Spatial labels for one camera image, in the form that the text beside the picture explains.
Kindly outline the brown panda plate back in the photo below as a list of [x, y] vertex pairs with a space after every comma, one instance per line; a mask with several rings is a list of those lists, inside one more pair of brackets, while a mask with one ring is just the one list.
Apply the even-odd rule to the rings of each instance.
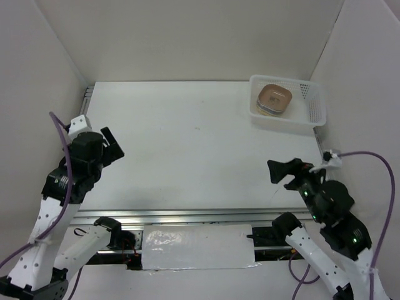
[[268, 84], [261, 89], [257, 100], [270, 108], [286, 110], [292, 98], [290, 90], [276, 84]]

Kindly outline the cream panda plate back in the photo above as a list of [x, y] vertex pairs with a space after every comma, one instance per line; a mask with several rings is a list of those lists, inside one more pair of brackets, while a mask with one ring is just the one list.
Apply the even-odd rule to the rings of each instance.
[[284, 109], [282, 110], [277, 110], [277, 109], [273, 109], [270, 108], [268, 106], [265, 106], [263, 103], [261, 103], [259, 100], [256, 101], [256, 107], [257, 107], [257, 111], [265, 116], [274, 116], [274, 117], [279, 117], [282, 116], [283, 113], [285, 112]]

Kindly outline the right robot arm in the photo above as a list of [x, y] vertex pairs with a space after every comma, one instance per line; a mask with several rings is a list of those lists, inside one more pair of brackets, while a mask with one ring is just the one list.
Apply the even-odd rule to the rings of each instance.
[[300, 194], [314, 221], [322, 224], [321, 236], [340, 263], [329, 258], [290, 212], [272, 222], [274, 241], [292, 246], [322, 279], [333, 299], [388, 299], [375, 268], [378, 250], [367, 227], [351, 212], [355, 202], [347, 187], [327, 180], [322, 166], [299, 158], [289, 162], [269, 160], [267, 165], [273, 184], [293, 176], [284, 188]]

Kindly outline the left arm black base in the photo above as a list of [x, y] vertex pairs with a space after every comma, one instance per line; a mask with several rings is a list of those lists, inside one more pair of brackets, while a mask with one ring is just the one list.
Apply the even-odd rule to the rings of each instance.
[[123, 230], [122, 225], [115, 219], [102, 216], [94, 222], [94, 226], [102, 226], [111, 231], [111, 241], [106, 246], [109, 254], [97, 252], [86, 264], [87, 265], [111, 265], [123, 264], [129, 270], [140, 271], [143, 269], [141, 254], [138, 253], [141, 246], [141, 231], [133, 233]]

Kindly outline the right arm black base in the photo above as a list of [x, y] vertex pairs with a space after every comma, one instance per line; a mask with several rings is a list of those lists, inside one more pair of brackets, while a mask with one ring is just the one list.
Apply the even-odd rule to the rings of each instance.
[[304, 259], [293, 247], [279, 238], [271, 227], [253, 227], [251, 234], [246, 237], [254, 246], [256, 262], [265, 261], [288, 261], [294, 255], [294, 259]]

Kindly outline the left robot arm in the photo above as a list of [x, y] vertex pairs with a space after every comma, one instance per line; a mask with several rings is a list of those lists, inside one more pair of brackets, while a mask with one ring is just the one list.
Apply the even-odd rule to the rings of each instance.
[[65, 156], [42, 189], [39, 214], [29, 241], [16, 251], [18, 262], [1, 277], [1, 295], [15, 299], [62, 299], [71, 278], [103, 247], [123, 243], [121, 223], [98, 218], [93, 228], [59, 252], [64, 235], [86, 194], [101, 178], [103, 168], [124, 157], [108, 127], [80, 132], [63, 146]]

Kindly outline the white plastic basket bin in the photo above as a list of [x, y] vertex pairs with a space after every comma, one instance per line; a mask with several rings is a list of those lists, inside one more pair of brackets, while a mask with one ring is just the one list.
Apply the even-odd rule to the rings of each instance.
[[[262, 114], [257, 100], [262, 89], [275, 84], [292, 94], [291, 102], [282, 116]], [[315, 82], [284, 77], [253, 75], [249, 80], [249, 115], [254, 124], [278, 130], [294, 128], [315, 128], [326, 123], [326, 103], [323, 89]]]

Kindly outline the white taped cover panel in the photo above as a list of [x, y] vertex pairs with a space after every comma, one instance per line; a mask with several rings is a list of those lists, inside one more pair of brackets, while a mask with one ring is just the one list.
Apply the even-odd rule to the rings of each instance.
[[252, 227], [242, 225], [147, 226], [144, 270], [244, 269], [256, 265]]

